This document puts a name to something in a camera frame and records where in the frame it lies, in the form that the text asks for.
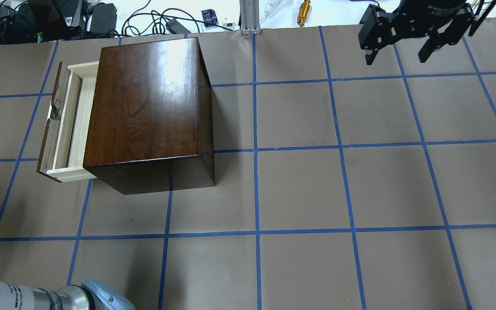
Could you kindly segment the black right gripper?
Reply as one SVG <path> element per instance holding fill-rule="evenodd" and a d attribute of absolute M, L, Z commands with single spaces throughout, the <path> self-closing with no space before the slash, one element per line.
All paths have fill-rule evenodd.
<path fill-rule="evenodd" d="M 428 37 L 418 52 L 420 63 L 444 45 L 455 45 L 474 24 L 475 14 L 464 0 L 402 0 L 393 12 L 370 4 L 358 33 L 365 62 L 372 65 L 383 47 L 403 39 Z"/>

